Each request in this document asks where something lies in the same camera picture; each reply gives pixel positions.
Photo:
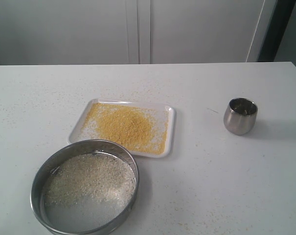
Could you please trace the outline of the dark vertical post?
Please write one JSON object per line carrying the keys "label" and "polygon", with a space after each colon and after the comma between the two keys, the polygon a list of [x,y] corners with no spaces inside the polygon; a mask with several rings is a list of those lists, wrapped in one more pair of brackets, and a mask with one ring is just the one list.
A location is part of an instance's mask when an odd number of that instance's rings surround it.
{"label": "dark vertical post", "polygon": [[296,0],[276,2],[258,61],[296,65]]}

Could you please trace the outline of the stainless steel cup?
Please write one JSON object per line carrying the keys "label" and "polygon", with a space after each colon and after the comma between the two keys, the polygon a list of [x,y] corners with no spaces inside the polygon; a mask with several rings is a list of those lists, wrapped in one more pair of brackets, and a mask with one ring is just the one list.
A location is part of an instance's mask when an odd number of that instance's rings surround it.
{"label": "stainless steel cup", "polygon": [[244,135],[254,127],[257,113],[258,107],[253,101],[242,97],[234,98],[226,108],[224,126],[235,135]]}

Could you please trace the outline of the white cabinet with doors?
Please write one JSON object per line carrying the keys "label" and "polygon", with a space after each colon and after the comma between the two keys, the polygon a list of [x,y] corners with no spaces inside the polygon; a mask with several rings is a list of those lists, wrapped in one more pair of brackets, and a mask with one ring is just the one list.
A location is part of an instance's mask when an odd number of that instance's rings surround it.
{"label": "white cabinet with doors", "polygon": [[274,0],[0,0],[0,65],[255,62]]}

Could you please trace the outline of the yellow and white grain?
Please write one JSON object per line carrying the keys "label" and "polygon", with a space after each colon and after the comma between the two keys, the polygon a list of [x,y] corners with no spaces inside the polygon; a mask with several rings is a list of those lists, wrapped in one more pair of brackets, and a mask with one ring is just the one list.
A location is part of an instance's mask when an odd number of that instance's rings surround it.
{"label": "yellow and white grain", "polygon": [[68,207],[91,199],[116,200],[125,206],[135,188],[135,174],[124,160],[104,153],[84,154],[65,161],[48,179],[45,204]]}

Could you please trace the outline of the white rectangular plastic tray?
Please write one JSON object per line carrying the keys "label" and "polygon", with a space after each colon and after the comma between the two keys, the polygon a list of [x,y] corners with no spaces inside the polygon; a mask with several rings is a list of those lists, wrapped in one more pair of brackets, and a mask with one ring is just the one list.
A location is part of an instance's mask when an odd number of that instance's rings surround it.
{"label": "white rectangular plastic tray", "polygon": [[111,100],[111,99],[103,99],[103,98],[96,98],[91,101],[89,101],[83,110],[80,118],[78,119],[77,123],[75,124],[73,130],[71,131],[69,137],[68,137],[68,143],[75,143],[78,141],[84,141],[88,139],[84,139],[80,137],[80,131],[82,124],[87,116],[87,112],[90,110],[91,105],[94,103],[109,103],[109,104],[121,104],[121,105],[127,105],[127,106],[138,106],[142,108],[155,108],[159,111],[165,110],[168,112],[168,125],[167,125],[167,137],[166,137],[166,143],[165,143],[165,151],[160,155],[153,155],[153,154],[144,154],[140,152],[135,151],[129,151],[133,155],[148,157],[148,158],[162,158],[167,156],[171,151],[171,144],[172,144],[172,137],[174,132],[174,126],[175,126],[175,110],[173,107],[165,104],[159,104],[159,103],[147,103],[147,102],[130,102],[130,101],[120,101],[120,100]]}

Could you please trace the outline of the yellow millet grains pile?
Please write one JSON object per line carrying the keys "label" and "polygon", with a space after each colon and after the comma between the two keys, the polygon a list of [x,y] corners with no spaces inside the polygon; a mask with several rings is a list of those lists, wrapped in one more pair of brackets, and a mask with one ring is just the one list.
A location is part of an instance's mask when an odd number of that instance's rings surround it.
{"label": "yellow millet grains pile", "polygon": [[121,104],[94,103],[80,137],[118,143],[129,151],[160,155],[165,151],[168,112]]}

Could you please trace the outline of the round steel mesh sieve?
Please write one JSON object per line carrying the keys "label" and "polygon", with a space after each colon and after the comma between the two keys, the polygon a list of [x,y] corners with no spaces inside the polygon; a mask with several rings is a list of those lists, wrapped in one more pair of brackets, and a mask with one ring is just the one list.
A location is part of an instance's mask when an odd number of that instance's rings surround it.
{"label": "round steel mesh sieve", "polygon": [[85,140],[49,157],[32,183],[34,216],[55,235],[107,235],[129,216],[139,169],[117,143]]}

